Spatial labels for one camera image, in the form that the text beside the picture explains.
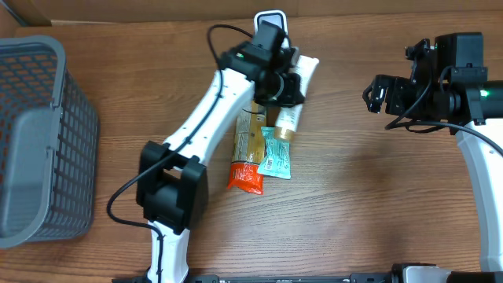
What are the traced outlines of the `orange spaghetti package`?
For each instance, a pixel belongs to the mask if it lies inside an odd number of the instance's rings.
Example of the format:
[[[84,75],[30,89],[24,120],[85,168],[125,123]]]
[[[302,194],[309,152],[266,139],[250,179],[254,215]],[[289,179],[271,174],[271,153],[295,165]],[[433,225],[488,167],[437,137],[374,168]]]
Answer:
[[[259,165],[266,155],[262,127],[266,126],[266,108],[251,102],[237,117],[227,188],[263,195],[264,176]]]

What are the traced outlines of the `teal wet wipes pack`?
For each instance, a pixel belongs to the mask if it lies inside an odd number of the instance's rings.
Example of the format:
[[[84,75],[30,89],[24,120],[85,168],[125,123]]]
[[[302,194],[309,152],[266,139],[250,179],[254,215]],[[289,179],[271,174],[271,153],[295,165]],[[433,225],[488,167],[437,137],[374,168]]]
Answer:
[[[259,165],[258,173],[265,176],[290,179],[290,144],[274,137],[274,127],[261,127],[265,142],[265,157]]]

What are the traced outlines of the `white cream tube gold cap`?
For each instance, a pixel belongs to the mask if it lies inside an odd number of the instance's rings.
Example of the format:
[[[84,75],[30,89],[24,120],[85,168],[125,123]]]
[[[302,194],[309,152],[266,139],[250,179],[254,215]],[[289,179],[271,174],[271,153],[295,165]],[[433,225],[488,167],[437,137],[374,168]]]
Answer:
[[[303,97],[307,95],[310,81],[318,64],[319,60],[317,58],[301,55],[296,66],[292,69],[294,73],[300,75],[299,91]],[[280,110],[274,127],[274,137],[277,140],[284,142],[291,142],[293,140],[299,125],[302,109],[303,104]]]

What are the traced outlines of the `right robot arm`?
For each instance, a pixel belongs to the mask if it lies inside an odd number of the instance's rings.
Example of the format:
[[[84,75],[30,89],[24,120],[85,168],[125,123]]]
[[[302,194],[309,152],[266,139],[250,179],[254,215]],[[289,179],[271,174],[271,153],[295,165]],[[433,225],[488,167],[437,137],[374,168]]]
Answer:
[[[369,282],[500,282],[502,280],[502,82],[490,81],[483,34],[460,32],[405,48],[409,78],[376,75],[363,91],[369,112],[395,116],[386,130],[415,134],[447,129],[457,140],[479,219],[478,272],[427,263],[396,263]]]

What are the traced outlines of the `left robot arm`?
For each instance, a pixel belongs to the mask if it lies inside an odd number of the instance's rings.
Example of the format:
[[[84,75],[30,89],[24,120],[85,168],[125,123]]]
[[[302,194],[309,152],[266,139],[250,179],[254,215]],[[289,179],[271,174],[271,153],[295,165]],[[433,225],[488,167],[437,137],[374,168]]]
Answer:
[[[292,70],[298,57],[284,29],[262,22],[247,40],[214,56],[211,84],[187,120],[163,143],[144,146],[136,201],[152,231],[147,282],[185,280],[189,232],[207,205],[211,156],[249,102],[292,108],[305,101]]]

